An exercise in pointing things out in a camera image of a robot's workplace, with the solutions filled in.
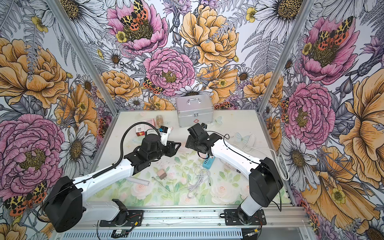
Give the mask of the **teal power strip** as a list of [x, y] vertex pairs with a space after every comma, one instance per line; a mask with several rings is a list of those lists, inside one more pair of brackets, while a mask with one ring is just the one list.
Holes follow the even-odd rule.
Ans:
[[212, 167], [212, 165], [213, 165], [213, 163], [214, 163], [214, 161], [215, 161], [215, 157], [210, 157], [210, 158], [208, 158], [208, 159], [205, 159], [205, 160], [203, 161], [202, 166], [203, 166], [205, 169], [210, 170], [211, 167]]

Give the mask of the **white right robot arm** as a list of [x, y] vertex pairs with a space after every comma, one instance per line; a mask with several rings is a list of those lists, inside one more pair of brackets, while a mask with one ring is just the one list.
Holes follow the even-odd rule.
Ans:
[[207, 131], [206, 127], [195, 124], [188, 128], [186, 148], [222, 160], [248, 179], [249, 195], [230, 217], [241, 225], [251, 225], [256, 213], [268, 207], [283, 188], [277, 167], [272, 159], [253, 157], [228, 143], [229, 137]]

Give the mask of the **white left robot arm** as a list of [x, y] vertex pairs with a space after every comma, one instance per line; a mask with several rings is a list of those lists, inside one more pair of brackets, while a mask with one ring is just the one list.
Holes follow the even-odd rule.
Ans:
[[146, 134], [141, 145], [129, 154], [124, 153], [124, 143], [120, 142], [120, 157], [109, 167], [75, 179], [60, 178], [41, 207], [55, 231], [66, 232], [80, 222], [105, 221], [116, 226], [130, 222], [127, 207], [118, 199], [94, 205], [88, 205], [87, 201], [100, 190], [141, 172], [163, 156], [175, 156], [182, 144], [169, 140], [162, 143], [164, 129]]

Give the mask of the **red white medicine box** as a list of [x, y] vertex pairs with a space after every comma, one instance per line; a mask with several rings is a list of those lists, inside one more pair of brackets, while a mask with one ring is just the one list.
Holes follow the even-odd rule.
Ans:
[[[154, 119], [148, 119], [148, 120], [141, 120], [140, 122], [145, 122], [148, 124], [151, 124], [152, 126], [155, 126], [155, 120]], [[135, 126], [135, 133], [139, 136], [144, 136], [146, 134], [147, 130], [152, 130], [153, 128], [146, 125], [146, 124], [139, 124]]]

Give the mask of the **silver first aid case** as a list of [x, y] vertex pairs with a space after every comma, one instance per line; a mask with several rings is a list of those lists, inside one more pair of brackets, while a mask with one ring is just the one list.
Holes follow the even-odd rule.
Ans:
[[180, 128], [213, 122], [214, 106], [208, 95], [178, 97], [176, 98], [176, 109]]

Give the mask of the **small amber bottle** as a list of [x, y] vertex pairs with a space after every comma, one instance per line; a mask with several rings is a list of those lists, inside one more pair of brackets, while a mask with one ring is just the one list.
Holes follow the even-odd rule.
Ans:
[[156, 124], [159, 128], [164, 125], [164, 119], [162, 115], [156, 116]]

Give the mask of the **white tube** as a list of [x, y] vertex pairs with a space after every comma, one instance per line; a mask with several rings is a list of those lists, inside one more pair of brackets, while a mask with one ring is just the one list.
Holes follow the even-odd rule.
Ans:
[[150, 182], [146, 181], [146, 180], [141, 180], [141, 179], [137, 179], [137, 178], [133, 178], [133, 177], [128, 177], [126, 179], [127, 179], [127, 181], [129, 181], [131, 183], [138, 184], [138, 185], [144, 185], [144, 186], [150, 185]]

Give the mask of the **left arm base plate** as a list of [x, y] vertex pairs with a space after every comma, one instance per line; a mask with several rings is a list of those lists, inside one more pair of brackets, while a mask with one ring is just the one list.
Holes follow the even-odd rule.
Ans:
[[120, 211], [117, 216], [110, 220], [102, 220], [99, 223], [100, 227], [132, 227], [141, 226], [143, 220], [144, 211], [142, 210], [127, 210]]

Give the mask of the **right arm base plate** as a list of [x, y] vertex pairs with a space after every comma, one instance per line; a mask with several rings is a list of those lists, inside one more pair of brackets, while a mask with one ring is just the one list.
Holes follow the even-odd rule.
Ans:
[[240, 209], [225, 209], [219, 217], [225, 220], [226, 226], [264, 226], [267, 224], [263, 210], [258, 210], [252, 216], [248, 216]]

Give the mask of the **aluminium rail frame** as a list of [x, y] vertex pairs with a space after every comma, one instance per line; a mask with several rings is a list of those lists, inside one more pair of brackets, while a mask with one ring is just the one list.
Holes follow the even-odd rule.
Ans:
[[53, 240], [314, 240], [307, 214], [301, 207], [264, 208], [264, 226], [226, 226], [219, 215], [235, 206], [140, 207], [141, 226], [100, 227], [80, 224]]

